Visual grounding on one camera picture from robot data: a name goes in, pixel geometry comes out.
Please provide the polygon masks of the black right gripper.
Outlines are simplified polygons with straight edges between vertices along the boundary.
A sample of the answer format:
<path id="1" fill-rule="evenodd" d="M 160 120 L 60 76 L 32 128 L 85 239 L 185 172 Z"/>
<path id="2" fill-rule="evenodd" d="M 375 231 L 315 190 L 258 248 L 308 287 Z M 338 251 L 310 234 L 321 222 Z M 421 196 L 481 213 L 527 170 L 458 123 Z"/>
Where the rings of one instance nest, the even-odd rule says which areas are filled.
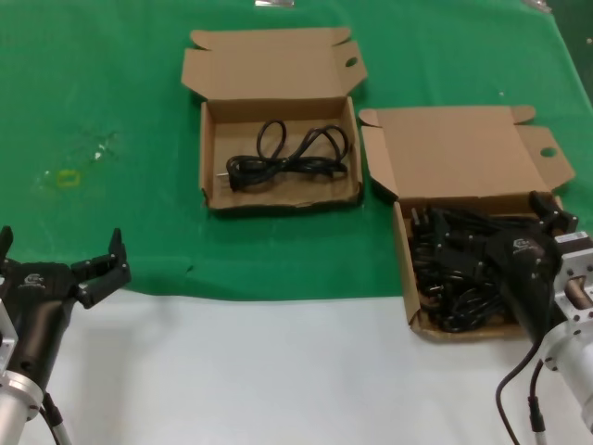
<path id="1" fill-rule="evenodd" d="M 505 230 L 489 238 L 467 231 L 435 229 L 433 265 L 441 273 L 477 278 L 487 259 L 504 303 L 532 342 L 537 343 L 562 320 L 553 302 L 560 252 L 552 236 L 574 233 L 577 217 L 537 191 L 529 193 L 529 205 L 545 235 Z"/>

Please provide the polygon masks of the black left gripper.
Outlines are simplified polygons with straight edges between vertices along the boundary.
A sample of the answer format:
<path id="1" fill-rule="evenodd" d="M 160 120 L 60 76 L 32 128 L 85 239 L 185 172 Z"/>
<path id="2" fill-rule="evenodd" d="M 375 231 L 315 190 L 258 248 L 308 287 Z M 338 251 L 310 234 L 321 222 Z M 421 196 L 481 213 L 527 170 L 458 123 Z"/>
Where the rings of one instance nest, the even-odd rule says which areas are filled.
<path id="1" fill-rule="evenodd" d="M 93 308 L 131 282 L 131 269 L 119 228 L 113 231 L 107 254 L 70 267 L 13 261 L 8 257 L 13 240 L 11 227 L 5 225 L 0 233 L 1 300 L 18 336 L 7 369 L 45 388 L 74 304 L 78 300 L 85 309 Z"/>

